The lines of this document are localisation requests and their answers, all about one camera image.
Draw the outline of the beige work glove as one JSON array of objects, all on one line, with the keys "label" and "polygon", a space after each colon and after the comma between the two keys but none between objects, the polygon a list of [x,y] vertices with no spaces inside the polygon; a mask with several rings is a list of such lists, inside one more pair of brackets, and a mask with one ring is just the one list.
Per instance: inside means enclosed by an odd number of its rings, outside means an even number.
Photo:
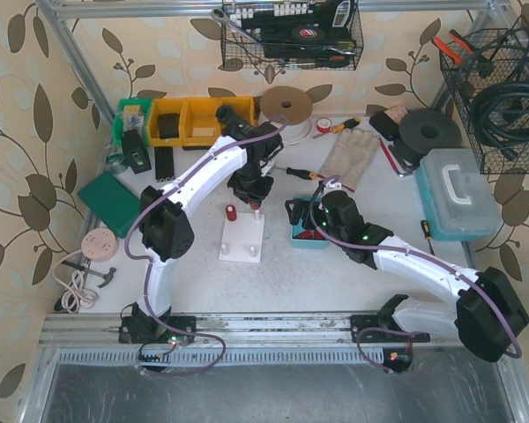
[{"label": "beige work glove", "polygon": [[343,130],[320,167],[318,177],[338,175],[342,186],[354,192],[378,146],[379,139],[371,131]]}]

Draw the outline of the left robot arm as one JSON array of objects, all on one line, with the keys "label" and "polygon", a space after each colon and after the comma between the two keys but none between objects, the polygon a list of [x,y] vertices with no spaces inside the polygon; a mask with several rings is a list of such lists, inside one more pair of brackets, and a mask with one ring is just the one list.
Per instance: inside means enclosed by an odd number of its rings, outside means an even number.
[{"label": "left robot arm", "polygon": [[245,204],[260,207],[272,189],[262,165],[282,150],[282,129],[268,122],[254,127],[238,117],[222,123],[222,134],[201,159],[162,189],[147,187],[141,194],[130,230],[142,234],[145,253],[124,251],[131,260],[145,260],[147,268],[143,292],[122,319],[122,343],[153,342],[157,329],[168,325],[173,272],[194,241],[190,216],[202,201],[224,182]]}]

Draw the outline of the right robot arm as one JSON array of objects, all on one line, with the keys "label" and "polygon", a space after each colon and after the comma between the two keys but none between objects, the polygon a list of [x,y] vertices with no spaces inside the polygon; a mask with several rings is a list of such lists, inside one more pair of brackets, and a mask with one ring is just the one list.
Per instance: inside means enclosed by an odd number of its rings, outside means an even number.
[{"label": "right robot arm", "polygon": [[521,356],[517,337],[529,315],[502,271],[460,267],[414,248],[391,230],[365,221],[343,190],[290,199],[285,208],[292,224],[319,233],[351,261],[405,278],[437,298],[422,302],[394,295],[379,310],[377,330],[457,339],[488,362]]}]

